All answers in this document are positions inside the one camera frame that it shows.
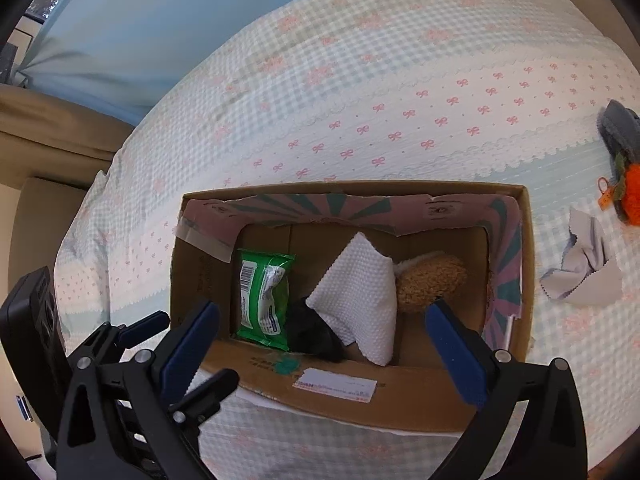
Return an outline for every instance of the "gingham fabric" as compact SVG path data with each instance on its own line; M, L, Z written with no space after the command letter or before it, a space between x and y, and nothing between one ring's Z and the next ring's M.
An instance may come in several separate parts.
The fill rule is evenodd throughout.
M611 178L596 118L611 98L638 110L640 76L568 0L297 0L194 69L96 178L54 272L67 350L104 320L168 310L184 193L384 178L523 184L537 277L561 263L571 204L598 216L625 275L623 300L608 307L540 291L534 307L528 360L570 362L594 465L640 424L640 238L596 204L598 177ZM424 478L453 444L237 396L200 440L223 479ZM505 456L501 447L491 468Z

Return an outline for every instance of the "orange tag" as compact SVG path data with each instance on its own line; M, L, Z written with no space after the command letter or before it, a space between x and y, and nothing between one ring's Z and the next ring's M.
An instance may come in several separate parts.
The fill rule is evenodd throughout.
M598 179L598 190L600 190L600 198L598 199L598 205L603 211L613 203L613 190L615 188L609 185L609 181L601 176Z

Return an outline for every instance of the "white paper towel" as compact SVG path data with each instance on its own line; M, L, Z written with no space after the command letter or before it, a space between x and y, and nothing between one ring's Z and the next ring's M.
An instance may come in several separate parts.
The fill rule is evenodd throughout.
M358 343L372 363L385 366L394 350L394 263L357 233L329 267L306 304L345 344Z

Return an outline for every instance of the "green wet wipes package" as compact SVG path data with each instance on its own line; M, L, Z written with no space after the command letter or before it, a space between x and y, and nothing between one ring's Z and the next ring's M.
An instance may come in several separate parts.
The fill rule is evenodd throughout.
M289 304L286 273L294 257L240 249L240 305L238 337L288 351L284 320Z

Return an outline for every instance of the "green stain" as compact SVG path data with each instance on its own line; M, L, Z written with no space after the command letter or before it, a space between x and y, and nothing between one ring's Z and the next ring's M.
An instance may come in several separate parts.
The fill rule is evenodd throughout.
M276 362L276 364L273 365L273 369L277 374L291 375L293 372L298 370L299 366L300 361L295 357L285 354Z

